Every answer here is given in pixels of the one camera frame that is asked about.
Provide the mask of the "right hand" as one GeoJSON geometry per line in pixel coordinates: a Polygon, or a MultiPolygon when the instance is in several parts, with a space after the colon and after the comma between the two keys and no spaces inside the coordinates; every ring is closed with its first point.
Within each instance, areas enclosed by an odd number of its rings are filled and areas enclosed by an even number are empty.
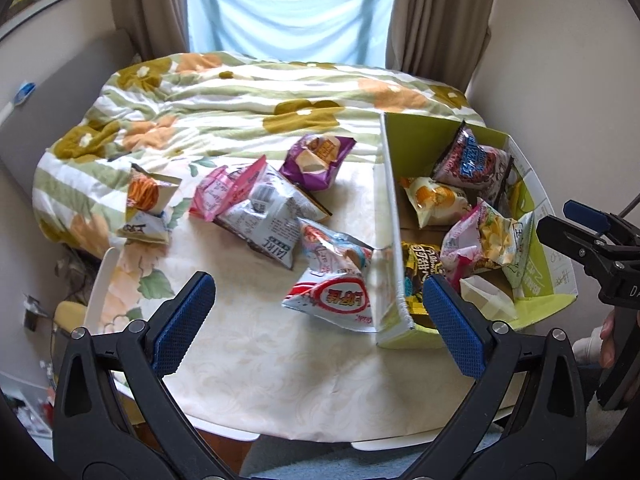
{"type": "Polygon", "coordinates": [[[599,363],[603,368],[611,368],[615,363],[614,327],[615,311],[612,310],[603,321],[600,331],[601,350],[599,363]]]}

